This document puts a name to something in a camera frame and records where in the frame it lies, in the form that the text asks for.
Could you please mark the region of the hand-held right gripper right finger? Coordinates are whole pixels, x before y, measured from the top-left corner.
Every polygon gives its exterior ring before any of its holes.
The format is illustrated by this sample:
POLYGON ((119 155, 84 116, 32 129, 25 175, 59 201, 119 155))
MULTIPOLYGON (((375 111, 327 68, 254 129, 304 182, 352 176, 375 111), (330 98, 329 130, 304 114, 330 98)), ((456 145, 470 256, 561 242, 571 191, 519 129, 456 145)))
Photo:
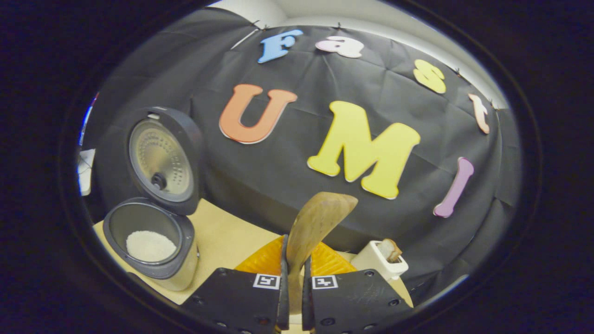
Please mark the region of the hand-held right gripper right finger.
POLYGON ((372 268, 358 270, 320 243, 306 260, 302 328, 311 334, 373 334, 412 307, 372 268))

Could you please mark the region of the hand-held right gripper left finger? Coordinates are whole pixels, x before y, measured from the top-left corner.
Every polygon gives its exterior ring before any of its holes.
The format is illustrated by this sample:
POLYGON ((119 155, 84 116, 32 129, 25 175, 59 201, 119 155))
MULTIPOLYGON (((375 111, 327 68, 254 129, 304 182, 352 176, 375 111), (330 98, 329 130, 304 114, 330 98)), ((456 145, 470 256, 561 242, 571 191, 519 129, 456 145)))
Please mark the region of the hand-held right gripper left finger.
POLYGON ((280 237, 278 275, 217 268, 182 312, 225 334, 280 334, 289 326, 287 236, 280 237))

